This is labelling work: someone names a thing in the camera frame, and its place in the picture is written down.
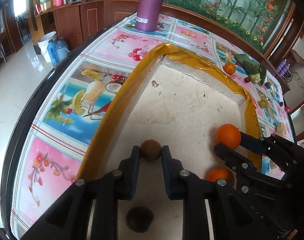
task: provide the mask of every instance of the tiled floor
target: tiled floor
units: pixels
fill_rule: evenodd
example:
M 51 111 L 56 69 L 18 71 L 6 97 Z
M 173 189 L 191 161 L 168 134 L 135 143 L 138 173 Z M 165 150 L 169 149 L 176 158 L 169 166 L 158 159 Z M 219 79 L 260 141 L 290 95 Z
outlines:
M 52 68 L 42 55 L 36 55 L 31 38 L 24 40 L 24 47 L 0 66 L 0 182 L 4 155 L 15 124 Z

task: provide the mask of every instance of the glass display cabinet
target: glass display cabinet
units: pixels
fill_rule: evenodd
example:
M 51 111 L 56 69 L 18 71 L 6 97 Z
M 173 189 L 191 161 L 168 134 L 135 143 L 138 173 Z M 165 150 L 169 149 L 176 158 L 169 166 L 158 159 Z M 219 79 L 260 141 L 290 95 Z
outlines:
M 283 28 L 291 0 L 164 0 L 230 29 L 264 53 Z

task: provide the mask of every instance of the purple bottle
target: purple bottle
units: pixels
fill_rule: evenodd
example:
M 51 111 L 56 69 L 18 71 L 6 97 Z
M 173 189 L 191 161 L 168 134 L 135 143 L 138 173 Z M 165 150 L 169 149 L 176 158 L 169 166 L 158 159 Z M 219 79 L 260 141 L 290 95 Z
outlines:
M 140 0 L 136 15 L 135 28 L 139 31 L 156 31 L 163 0 Z
M 281 71 L 281 69 L 284 67 L 286 65 L 286 59 L 283 59 L 280 63 L 279 63 L 279 65 L 276 67 L 276 72 L 280 72 Z
M 284 74 L 290 69 L 290 64 L 286 64 L 279 72 L 280 76 L 283 77 Z

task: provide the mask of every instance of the white bucket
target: white bucket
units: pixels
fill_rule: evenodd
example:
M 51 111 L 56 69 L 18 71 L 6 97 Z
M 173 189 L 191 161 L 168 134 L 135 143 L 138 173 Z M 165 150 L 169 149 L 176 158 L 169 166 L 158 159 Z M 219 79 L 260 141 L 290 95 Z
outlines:
M 57 41 L 57 33 L 50 32 L 50 33 L 44 35 L 38 41 L 39 48 L 41 49 L 41 54 L 44 56 L 45 61 L 48 63 L 52 62 L 50 55 L 47 51 L 47 45 L 48 45 L 49 40 Z

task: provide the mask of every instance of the yellow tape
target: yellow tape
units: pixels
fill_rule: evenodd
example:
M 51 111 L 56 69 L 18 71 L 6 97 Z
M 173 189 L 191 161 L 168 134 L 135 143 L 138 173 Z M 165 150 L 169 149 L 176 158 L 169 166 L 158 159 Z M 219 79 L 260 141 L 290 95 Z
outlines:
M 176 45 L 162 43 L 152 49 L 140 61 L 119 92 L 116 94 L 91 140 L 79 168 L 77 178 L 82 178 L 85 180 L 96 178 L 96 174 L 102 162 L 103 156 L 108 149 L 114 133 L 116 132 L 124 111 L 128 107 L 132 97 L 138 91 L 149 71 L 156 63 L 156 60 L 162 55 L 166 55 L 173 61 L 181 62 L 192 68 L 201 69 L 225 84 L 232 92 L 243 95 L 247 101 L 247 106 L 244 112 L 246 133 L 255 138 L 260 137 L 258 118 L 255 112 L 252 97 L 247 90 L 245 90 L 242 86 L 232 80 L 208 60 L 196 55 L 193 52 L 181 49 Z M 253 165 L 260 170 L 261 156 L 248 151 L 248 158 L 253 162 Z

